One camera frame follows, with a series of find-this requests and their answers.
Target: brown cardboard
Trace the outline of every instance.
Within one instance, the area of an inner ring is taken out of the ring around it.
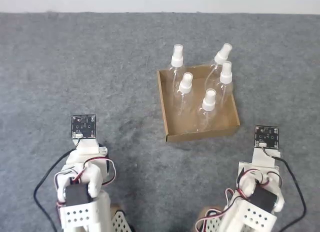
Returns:
[[[187,67],[187,71],[193,74],[192,88],[195,96],[195,102],[200,103],[205,95],[204,82],[210,71],[208,65],[199,65]],[[165,129],[165,141],[179,142],[192,141],[209,137],[230,136],[233,135],[240,126],[237,107],[234,96],[232,95],[226,102],[224,108],[217,114],[212,121],[211,128],[203,132],[183,133],[183,127],[192,125],[192,119],[184,120],[179,123],[175,119],[175,113],[170,106],[170,98],[167,94],[166,83],[169,77],[167,70],[159,70],[157,79],[160,92],[162,116]]]

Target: circuit board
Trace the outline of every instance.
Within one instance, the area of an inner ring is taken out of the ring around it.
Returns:
[[[254,146],[277,150],[279,148],[279,128],[256,125],[254,129]]]
[[[72,139],[95,139],[96,138],[96,115],[80,114],[71,117]]]

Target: spray bottle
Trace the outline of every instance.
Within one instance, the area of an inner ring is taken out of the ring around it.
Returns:
[[[225,43],[220,51],[215,55],[214,60],[210,62],[210,73],[204,82],[205,90],[212,88],[217,83],[222,70],[222,64],[228,59],[231,50],[231,44]]]

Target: clear plastic bottle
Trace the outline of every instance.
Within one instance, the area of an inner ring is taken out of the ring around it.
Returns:
[[[216,91],[209,88],[205,92],[202,104],[196,110],[194,131],[201,132],[209,129],[209,125],[216,116]]]
[[[184,73],[183,78],[174,92],[174,111],[178,117],[188,117],[193,104],[192,73]]]
[[[213,61],[210,62],[210,73],[204,82],[204,89],[212,88],[220,77],[222,64],[228,59],[229,53],[232,50],[232,45],[225,43],[220,51],[216,53]]]
[[[220,78],[213,88],[216,91],[217,104],[219,104],[220,107],[223,107],[234,91],[234,83],[232,82],[232,64],[230,61],[223,63]]]
[[[184,47],[181,44],[174,45],[171,64],[168,68],[169,74],[166,89],[168,95],[172,98],[176,88],[179,86],[179,82],[186,72],[186,68],[184,67],[183,49]]]

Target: black cable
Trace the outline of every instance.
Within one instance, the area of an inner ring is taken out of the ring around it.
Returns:
[[[292,170],[290,169],[289,167],[289,164],[287,163],[287,161],[285,161],[283,158],[279,158],[279,157],[275,157],[275,156],[271,156],[273,159],[277,160],[277,161],[281,161],[284,163],[285,167],[287,168],[287,170],[289,171],[292,179],[293,179],[293,182],[295,184],[295,187],[299,193],[299,196],[300,196],[300,199],[301,199],[301,202],[302,202],[302,205],[303,205],[303,212],[302,212],[302,215],[299,216],[298,218],[294,219],[292,222],[288,223],[285,227],[283,227],[282,229],[280,229],[279,232],[283,232],[285,231],[286,229],[288,229],[289,227],[293,226],[295,223],[298,223],[300,220],[302,220],[305,216],[306,216],[306,213],[307,213],[307,205],[306,205],[306,202],[305,202],[305,199],[304,199],[304,196],[301,192],[301,189],[299,187],[299,184],[298,184],[298,181],[294,175],[294,173],[292,172]]]
[[[37,199],[37,192],[39,190],[39,188],[42,186],[42,184],[45,182],[45,180],[47,179],[48,175],[51,173],[51,171],[57,166],[57,164],[59,164],[59,162],[61,160],[63,160],[65,157],[67,157],[68,155],[70,155],[70,153],[72,151],[75,151],[77,149],[77,146],[80,142],[80,139],[78,140],[78,143],[75,145],[75,147],[73,149],[70,149],[68,152],[64,153],[60,158],[58,158],[58,160],[49,168],[49,170],[44,174],[44,176],[42,177],[42,179],[40,180],[40,182],[36,185],[34,191],[33,191],[33,199],[34,202],[36,203],[36,205],[39,207],[39,209],[44,213],[44,215],[46,216],[46,218],[48,219],[48,221],[51,224],[51,227],[53,229],[54,232],[57,232],[57,228],[55,226],[54,221],[52,220],[52,218],[50,217],[50,215],[48,214],[48,212],[45,210],[45,208],[43,208],[43,206],[40,204],[39,200]]]

